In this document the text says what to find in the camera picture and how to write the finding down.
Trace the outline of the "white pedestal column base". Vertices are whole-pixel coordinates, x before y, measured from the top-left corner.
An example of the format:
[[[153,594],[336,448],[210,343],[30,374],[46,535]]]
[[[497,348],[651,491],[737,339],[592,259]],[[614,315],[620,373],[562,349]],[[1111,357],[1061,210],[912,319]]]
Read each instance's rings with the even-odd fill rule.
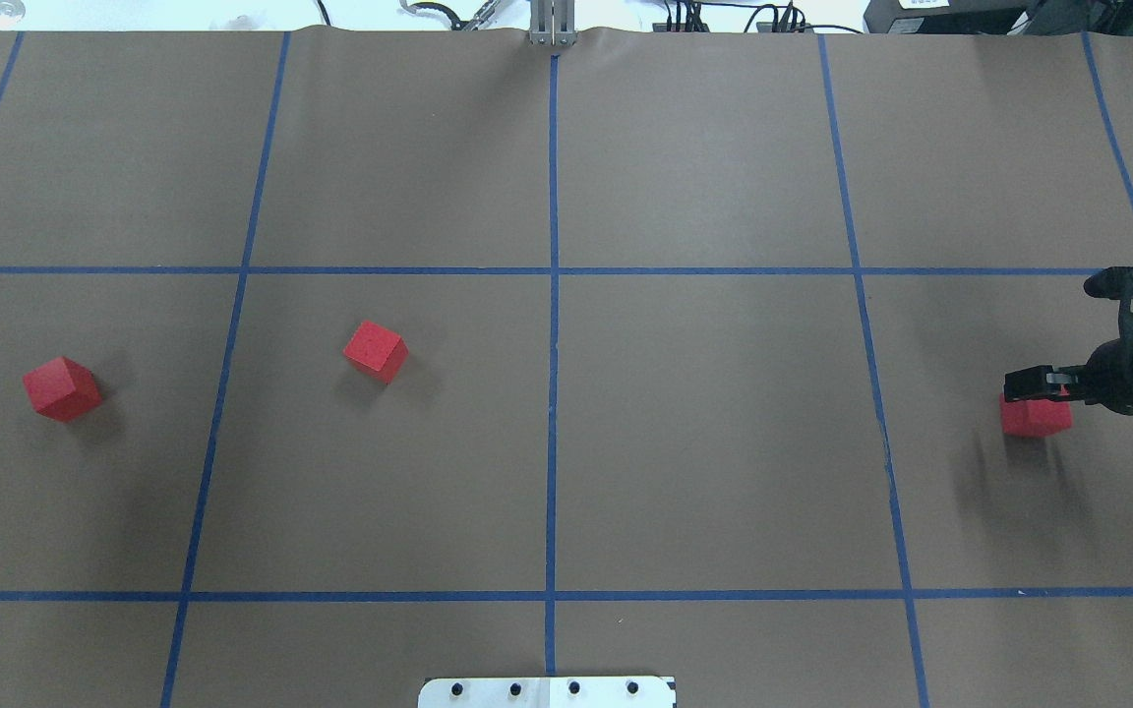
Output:
[[[418,707],[676,707],[674,679],[583,676],[431,679]]]

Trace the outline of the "aluminium frame post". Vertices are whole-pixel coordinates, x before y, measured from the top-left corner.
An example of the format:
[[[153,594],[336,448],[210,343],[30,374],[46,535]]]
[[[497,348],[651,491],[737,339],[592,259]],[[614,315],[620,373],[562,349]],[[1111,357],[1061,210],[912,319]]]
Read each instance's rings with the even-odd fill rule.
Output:
[[[572,46],[578,40],[574,0],[529,1],[527,36],[535,46]]]

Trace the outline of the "red cube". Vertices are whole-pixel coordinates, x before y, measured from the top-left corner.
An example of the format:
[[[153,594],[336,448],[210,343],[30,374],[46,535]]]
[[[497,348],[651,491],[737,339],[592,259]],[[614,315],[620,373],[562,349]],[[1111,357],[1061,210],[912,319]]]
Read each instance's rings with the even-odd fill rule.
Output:
[[[40,416],[58,423],[71,423],[102,403],[90,368],[67,357],[58,357],[22,376],[29,406]]]
[[[404,366],[409,349],[403,336],[395,331],[383,327],[373,319],[363,319],[341,353],[356,372],[390,384]]]

